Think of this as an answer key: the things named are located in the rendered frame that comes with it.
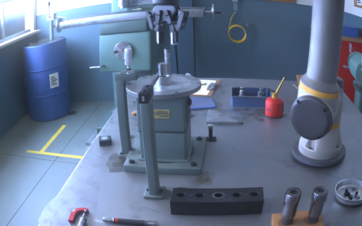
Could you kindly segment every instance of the tiled floor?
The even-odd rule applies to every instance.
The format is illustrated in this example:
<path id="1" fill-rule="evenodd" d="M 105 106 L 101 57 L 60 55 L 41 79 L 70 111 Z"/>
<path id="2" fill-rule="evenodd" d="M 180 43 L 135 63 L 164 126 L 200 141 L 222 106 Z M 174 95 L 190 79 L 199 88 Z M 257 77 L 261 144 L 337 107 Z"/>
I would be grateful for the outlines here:
<path id="1" fill-rule="evenodd" d="M 47 122 L 33 121 L 27 115 L 0 138 L 0 226 L 37 226 L 45 205 L 79 162 L 26 151 L 40 151 L 66 125 L 46 152 L 82 156 L 89 147 L 87 140 L 113 105 L 72 102 L 71 112 L 77 114 Z"/>

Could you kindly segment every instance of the yellow cable coil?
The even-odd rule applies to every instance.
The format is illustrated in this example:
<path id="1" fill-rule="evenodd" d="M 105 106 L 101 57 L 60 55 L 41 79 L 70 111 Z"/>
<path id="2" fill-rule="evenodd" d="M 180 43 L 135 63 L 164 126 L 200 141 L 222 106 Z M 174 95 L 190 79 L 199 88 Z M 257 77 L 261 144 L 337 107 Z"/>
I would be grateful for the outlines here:
<path id="1" fill-rule="evenodd" d="M 247 39 L 247 32 L 245 31 L 245 29 L 240 26 L 239 24 L 234 24 L 233 26 L 231 26 L 231 21 L 232 21 L 232 18 L 234 17 L 234 15 L 236 14 L 236 11 L 234 12 L 234 14 L 231 16 L 231 19 L 230 19 L 230 24 L 229 24 L 229 30 L 228 30 L 228 35 L 229 35 L 229 39 L 235 43 L 242 43 L 243 41 L 245 41 L 245 39 Z M 243 31 L 245 32 L 245 35 L 244 35 L 244 38 L 241 39 L 241 40 L 235 40 L 233 39 L 231 36 L 230 36 L 230 30 L 234 27 L 239 27 L 241 29 L 243 29 Z"/>

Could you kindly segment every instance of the workbench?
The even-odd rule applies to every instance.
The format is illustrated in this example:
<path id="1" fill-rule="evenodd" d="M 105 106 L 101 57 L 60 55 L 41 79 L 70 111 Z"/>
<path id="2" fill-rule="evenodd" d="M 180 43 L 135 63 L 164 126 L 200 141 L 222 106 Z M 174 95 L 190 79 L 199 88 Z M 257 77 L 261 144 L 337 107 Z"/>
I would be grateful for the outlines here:
<path id="1" fill-rule="evenodd" d="M 281 213 L 285 191 L 302 190 L 298 211 L 309 210 L 312 191 L 317 186 L 329 189 L 322 216 L 325 226 L 361 225 L 361 206 L 345 206 L 335 198 L 336 184 L 345 178 L 362 179 L 362 114 L 344 94 L 341 121 L 342 142 L 346 157 L 335 166 L 317 168 L 294 159 L 293 144 L 300 138 L 290 122 L 291 105 L 297 97 L 296 81 L 285 81 L 279 91 L 284 100 L 284 117 L 267 118 L 264 108 L 233 108 L 231 87 L 267 87 L 276 89 L 280 81 L 257 79 L 220 79 L 213 94 L 217 109 L 241 109 L 242 125 L 214 125 L 216 142 L 207 142 L 202 175 L 160 174 L 160 185 L 166 186 L 162 200 L 144 199 L 146 174 L 124 172 L 125 159 L 118 159 L 120 138 L 117 112 L 106 123 L 99 136 L 110 135 L 111 146 L 99 146 L 98 137 L 91 144 L 61 192 L 45 207 L 40 226 L 69 226 L 72 209 L 89 208 L 87 226 L 112 225 L 103 217 L 157 221 L 159 226 L 269 226 L 273 213 Z M 137 120 L 132 116 L 136 104 L 128 99 L 131 134 L 136 141 Z M 208 110 L 191 112 L 191 135 L 206 137 Z M 208 175 L 207 183 L 199 183 Z M 171 215 L 170 198 L 175 187 L 241 188 L 263 187 L 262 214 L 234 216 Z"/>

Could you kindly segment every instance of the black cable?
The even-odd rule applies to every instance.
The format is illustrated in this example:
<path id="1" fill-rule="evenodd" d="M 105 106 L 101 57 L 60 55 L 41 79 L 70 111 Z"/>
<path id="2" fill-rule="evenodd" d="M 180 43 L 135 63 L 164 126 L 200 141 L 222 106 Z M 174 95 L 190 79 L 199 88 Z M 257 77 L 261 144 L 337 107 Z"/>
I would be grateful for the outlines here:
<path id="1" fill-rule="evenodd" d="M 177 70 L 177 73 L 179 74 L 179 58 L 178 58 L 178 55 L 177 55 L 177 45 L 175 45 L 175 55 L 176 55 L 176 70 Z"/>
<path id="2" fill-rule="evenodd" d="M 191 0 L 191 6 L 194 7 L 194 0 Z M 194 76 L 196 77 L 196 45 L 195 45 L 195 19 L 192 18 L 192 34 L 194 40 Z"/>

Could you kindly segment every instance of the screwdriver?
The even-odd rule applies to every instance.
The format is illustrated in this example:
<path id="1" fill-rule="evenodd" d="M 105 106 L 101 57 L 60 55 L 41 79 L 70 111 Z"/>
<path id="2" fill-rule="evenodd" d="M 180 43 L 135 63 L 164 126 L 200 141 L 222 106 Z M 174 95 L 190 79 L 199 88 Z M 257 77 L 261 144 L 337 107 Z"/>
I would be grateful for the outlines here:
<path id="1" fill-rule="evenodd" d="M 136 225 L 136 226 L 155 226 L 157 221 L 147 221 L 147 220 L 131 220 L 131 219 L 122 219 L 122 218 L 103 218 L 104 222 L 113 222 L 119 225 Z"/>

